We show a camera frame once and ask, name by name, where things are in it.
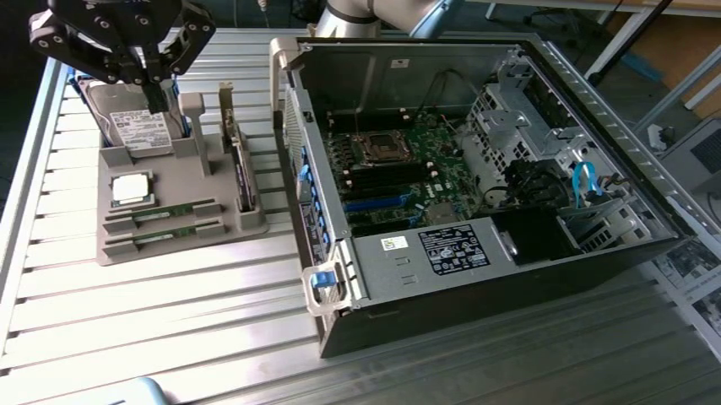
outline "cpu socket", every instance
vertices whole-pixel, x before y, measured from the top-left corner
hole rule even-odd
[[[358,134],[352,140],[363,151],[363,165],[411,160],[410,148],[399,131]]]

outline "hard drive label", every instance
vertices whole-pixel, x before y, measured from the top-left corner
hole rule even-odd
[[[420,232],[418,236],[439,276],[491,264],[468,224]]]
[[[112,112],[111,119],[129,150],[169,146],[168,126],[161,113],[149,114],[148,110]]]

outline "power supply label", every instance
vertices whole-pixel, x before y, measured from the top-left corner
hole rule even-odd
[[[491,264],[468,224],[420,232],[418,236],[439,276]]]

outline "white sticker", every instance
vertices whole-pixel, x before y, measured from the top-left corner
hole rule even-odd
[[[161,112],[152,115],[148,110],[112,112],[111,119],[129,150],[169,146],[168,126]]]
[[[410,65],[410,59],[392,59],[391,60],[391,69],[407,68]]]
[[[380,245],[384,251],[394,251],[395,249],[403,249],[407,247],[406,236],[394,236],[392,238],[384,238],[380,240]]]
[[[145,239],[137,239],[135,241],[135,244],[136,245],[143,245],[145,243],[157,242],[159,240],[167,240],[167,239],[172,239],[172,238],[173,238],[172,234],[151,236],[149,238],[145,238]]]
[[[169,216],[169,213],[152,213],[149,215],[141,215],[140,217],[135,217],[135,221],[143,222],[149,221],[151,219],[159,219],[159,218],[167,218]]]
[[[127,200],[115,200],[115,201],[117,201],[119,205],[127,205],[127,204],[141,203],[144,199],[145,199],[144,197],[136,197],[136,198],[128,198]]]

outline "gray plastic holder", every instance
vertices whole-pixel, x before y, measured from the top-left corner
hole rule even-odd
[[[233,242],[268,230],[255,181],[249,182],[255,209],[245,213],[239,209],[232,155],[223,150],[220,136],[203,136],[200,130],[199,116],[205,111],[200,94],[180,94],[179,101],[192,125],[191,137],[172,141],[173,154],[131,159],[124,147],[100,149],[96,260],[103,266]],[[255,176],[249,162],[248,168],[248,175]],[[151,179],[151,202],[112,208],[112,178],[136,173],[148,174]],[[149,220],[133,219],[132,213],[180,204],[192,204],[192,210],[183,215],[160,214]],[[193,226],[193,235],[153,238],[156,240],[140,244],[107,243],[143,235],[167,235],[172,230]]]

